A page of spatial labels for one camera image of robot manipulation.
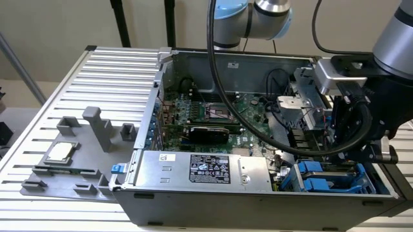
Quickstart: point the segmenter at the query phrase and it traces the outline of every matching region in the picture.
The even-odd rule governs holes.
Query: aluminum extrusion table
[[[82,112],[99,106],[102,118],[114,125],[139,127],[146,88],[158,71],[158,50],[98,47],[86,51],[35,116],[7,156],[0,161],[0,231],[182,231],[179,228],[138,227],[121,205],[77,199],[23,196],[20,184],[32,172],[63,116],[86,123]],[[400,127],[392,145],[399,153],[399,168],[413,185],[413,123]],[[192,231],[237,231],[196,229]],[[413,209],[396,217],[376,217],[351,232],[413,232]]]

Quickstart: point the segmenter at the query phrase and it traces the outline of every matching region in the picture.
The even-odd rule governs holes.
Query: circuit board
[[[234,106],[256,128],[270,136],[265,105],[260,96],[240,94]],[[170,92],[165,97],[165,150],[233,153],[261,156],[262,144],[244,128],[222,102],[194,101],[189,95]],[[187,138],[192,127],[224,128],[230,131],[225,144],[196,144]]]

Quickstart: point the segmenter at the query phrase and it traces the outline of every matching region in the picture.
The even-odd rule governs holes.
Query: white wall
[[[163,0],[123,0],[131,44],[167,45]],[[317,0],[292,0],[294,18],[280,53],[326,55],[312,38]],[[400,0],[325,0],[318,15],[321,44],[371,51]],[[177,0],[177,46],[206,47],[208,0]],[[89,44],[121,46],[109,0],[0,0],[0,30],[36,80],[61,81]],[[273,52],[270,41],[250,40],[248,51]],[[19,79],[0,54],[0,78]]]
[[[109,0],[0,0],[0,31],[42,81],[63,79],[87,45],[121,46]],[[19,79],[2,52],[0,78]]]

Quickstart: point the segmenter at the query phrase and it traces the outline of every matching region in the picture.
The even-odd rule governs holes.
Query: gray pillar
[[[8,59],[8,61],[11,62],[16,72],[19,73],[20,75],[20,78],[22,80],[24,81],[28,89],[31,90],[35,98],[38,99],[39,103],[42,105],[44,105],[46,103],[46,97],[43,95],[43,92],[38,86],[38,84],[35,83],[35,81],[32,80],[28,72],[26,71],[24,69],[24,66],[22,65],[15,53],[14,53],[14,50],[11,48],[11,46],[8,45],[7,41],[6,41],[6,38],[3,37],[3,34],[0,32],[0,48],[2,48],[2,51]]]

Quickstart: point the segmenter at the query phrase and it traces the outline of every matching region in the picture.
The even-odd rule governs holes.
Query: blue latch
[[[317,161],[302,161],[298,163],[301,173],[306,172],[322,172],[321,163]]]
[[[111,169],[113,174],[123,174],[125,165],[114,165]]]
[[[336,193],[360,193],[363,186],[356,185],[349,189],[331,189],[325,179],[308,178],[304,181],[305,189],[309,192],[336,192]]]

